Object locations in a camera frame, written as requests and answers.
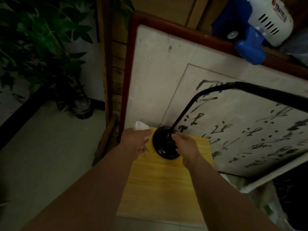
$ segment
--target round black lamp base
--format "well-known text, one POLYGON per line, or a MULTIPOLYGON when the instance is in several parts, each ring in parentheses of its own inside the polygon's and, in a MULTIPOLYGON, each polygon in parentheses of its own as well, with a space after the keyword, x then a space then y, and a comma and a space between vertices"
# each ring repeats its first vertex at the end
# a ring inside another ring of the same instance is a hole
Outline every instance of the round black lamp base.
POLYGON ((176 145, 171 135, 175 130, 168 126, 158 128, 153 135, 153 146, 156 152, 165 159, 176 159, 180 155, 176 151, 176 145))

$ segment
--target wooden table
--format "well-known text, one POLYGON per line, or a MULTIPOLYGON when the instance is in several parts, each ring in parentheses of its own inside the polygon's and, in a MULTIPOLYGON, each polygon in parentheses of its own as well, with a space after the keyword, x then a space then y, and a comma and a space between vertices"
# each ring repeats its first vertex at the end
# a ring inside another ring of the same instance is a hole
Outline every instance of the wooden table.
MULTIPOLYGON (((203 157, 213 165, 209 141, 193 137, 203 157)), ((182 157, 167 160, 150 142, 148 152, 134 161, 118 209, 118 216, 204 223, 188 170, 182 157)))

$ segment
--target left hand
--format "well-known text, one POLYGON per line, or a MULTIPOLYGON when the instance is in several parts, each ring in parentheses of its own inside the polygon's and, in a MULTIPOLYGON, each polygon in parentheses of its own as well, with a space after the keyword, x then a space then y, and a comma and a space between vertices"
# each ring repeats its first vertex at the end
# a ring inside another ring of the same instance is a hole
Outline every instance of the left hand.
POLYGON ((133 131, 132 128, 128 128, 123 131, 121 136, 120 146, 124 148, 129 154, 132 154, 133 160, 136 160, 139 156, 139 150, 144 143, 147 143, 149 139, 145 140, 145 137, 150 136, 153 130, 148 129, 144 131, 133 131))

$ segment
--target green plant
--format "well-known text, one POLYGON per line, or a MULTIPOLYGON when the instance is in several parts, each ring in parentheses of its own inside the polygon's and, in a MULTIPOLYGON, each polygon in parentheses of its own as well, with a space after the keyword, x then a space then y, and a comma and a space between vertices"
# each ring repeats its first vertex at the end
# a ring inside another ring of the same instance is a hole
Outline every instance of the green plant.
POLYGON ((13 90, 17 77, 29 81, 32 94, 38 87, 53 89, 62 110, 87 97, 80 83, 80 58, 87 52, 70 54, 63 42, 79 38, 93 43, 90 26, 79 24, 88 13, 80 7, 95 0, 0 0, 0 62, 2 87, 13 90))
POLYGON ((128 31, 129 18, 136 11, 132 1, 113 0, 113 9, 123 16, 125 28, 128 31))

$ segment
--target right hand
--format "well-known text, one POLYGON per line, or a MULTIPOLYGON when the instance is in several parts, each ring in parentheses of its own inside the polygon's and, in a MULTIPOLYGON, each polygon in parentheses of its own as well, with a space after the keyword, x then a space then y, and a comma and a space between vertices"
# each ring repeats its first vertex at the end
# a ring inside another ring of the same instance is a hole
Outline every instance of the right hand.
POLYGON ((178 147, 176 151, 183 157, 183 165, 186 168, 191 166, 201 156, 196 141, 189 135, 176 132, 171 137, 178 147))

